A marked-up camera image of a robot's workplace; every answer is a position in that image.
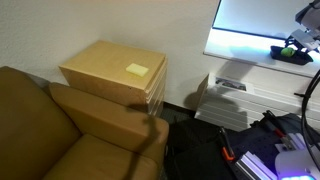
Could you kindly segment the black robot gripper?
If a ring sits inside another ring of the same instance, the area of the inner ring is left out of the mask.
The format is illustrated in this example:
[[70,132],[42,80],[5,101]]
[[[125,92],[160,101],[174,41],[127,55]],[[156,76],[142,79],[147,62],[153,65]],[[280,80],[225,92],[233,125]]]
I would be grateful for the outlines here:
[[309,53],[310,51],[318,52],[319,43],[308,32],[298,29],[285,40],[285,48],[290,46],[296,47],[303,53]]

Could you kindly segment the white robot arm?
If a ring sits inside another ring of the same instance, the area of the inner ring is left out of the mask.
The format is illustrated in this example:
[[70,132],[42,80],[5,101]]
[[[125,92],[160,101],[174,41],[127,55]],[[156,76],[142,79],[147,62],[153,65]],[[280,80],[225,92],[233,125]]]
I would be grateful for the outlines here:
[[[271,47],[271,57],[276,60],[305,65],[312,61],[310,51],[319,52],[320,0],[314,0],[295,15],[295,21],[306,30],[295,30],[285,40],[284,47]],[[320,82],[320,70],[312,78],[302,97],[301,133],[302,147],[280,152],[275,159],[279,180],[320,180],[320,145],[318,133],[308,125],[306,111],[309,99]]]

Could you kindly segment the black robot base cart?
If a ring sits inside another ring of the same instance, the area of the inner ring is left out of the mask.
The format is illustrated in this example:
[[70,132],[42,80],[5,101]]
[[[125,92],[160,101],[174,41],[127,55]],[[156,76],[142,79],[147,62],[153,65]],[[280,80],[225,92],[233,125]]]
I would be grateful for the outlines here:
[[237,180],[250,180],[242,170],[236,166],[236,162],[247,151],[256,155],[269,168],[278,179],[275,167],[275,159],[280,152],[297,150],[302,147],[301,118],[289,113],[284,116],[275,116],[275,123],[286,135],[287,144],[283,144],[280,138],[272,131],[268,130],[262,120],[255,121],[249,129],[241,131],[238,135],[229,137],[230,145],[233,149],[235,159],[225,161],[231,168]]

